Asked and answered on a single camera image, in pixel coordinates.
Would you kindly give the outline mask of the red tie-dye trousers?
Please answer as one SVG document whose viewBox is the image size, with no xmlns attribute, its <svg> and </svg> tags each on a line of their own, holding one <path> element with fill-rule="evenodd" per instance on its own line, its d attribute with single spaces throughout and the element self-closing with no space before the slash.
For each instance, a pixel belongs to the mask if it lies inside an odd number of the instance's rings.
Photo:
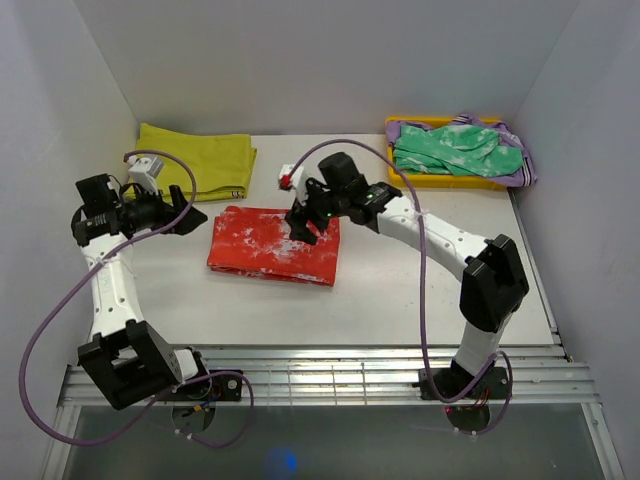
<svg viewBox="0 0 640 480">
<path fill-rule="evenodd" d="M 289 238 L 285 209 L 229 206 L 213 222 L 208 267 L 248 278 L 331 287 L 336 280 L 340 221 L 309 245 Z"/>
</svg>

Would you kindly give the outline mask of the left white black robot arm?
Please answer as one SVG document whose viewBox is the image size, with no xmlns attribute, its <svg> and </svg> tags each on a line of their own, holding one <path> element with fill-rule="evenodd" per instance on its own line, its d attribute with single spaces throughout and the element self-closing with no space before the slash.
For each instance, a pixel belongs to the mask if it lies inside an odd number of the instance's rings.
<svg viewBox="0 0 640 480">
<path fill-rule="evenodd" d="M 140 183 L 132 187 L 134 196 L 127 199 L 106 174 L 78 181 L 83 203 L 71 222 L 73 237 L 95 273 L 90 280 L 93 324 L 88 341 L 78 349 L 78 361 L 117 410 L 176 385 L 194 400 L 212 387 L 201 355 L 192 348 L 171 347 L 144 319 L 130 243 L 143 230 L 167 228 L 186 235 L 207 217 L 189 207 L 177 185 L 169 188 L 169 202 Z"/>
</svg>

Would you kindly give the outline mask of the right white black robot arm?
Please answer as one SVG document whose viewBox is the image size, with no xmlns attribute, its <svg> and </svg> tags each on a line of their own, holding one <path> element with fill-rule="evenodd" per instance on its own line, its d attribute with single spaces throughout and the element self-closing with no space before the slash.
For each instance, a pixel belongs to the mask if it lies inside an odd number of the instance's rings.
<svg viewBox="0 0 640 480">
<path fill-rule="evenodd" d="M 291 239 L 314 245 L 332 219 L 346 217 L 445 268 L 460 283 L 459 309 L 466 325 L 450 366 L 424 367 L 417 385 L 423 398 L 444 403 L 490 389 L 503 331 L 529 292 L 515 242 L 504 234 L 490 239 L 468 233 L 423 212 L 399 189 L 368 183 L 343 152 L 322 160 L 319 169 L 321 180 L 297 165 L 281 168 L 280 189 L 295 194 L 285 216 Z"/>
</svg>

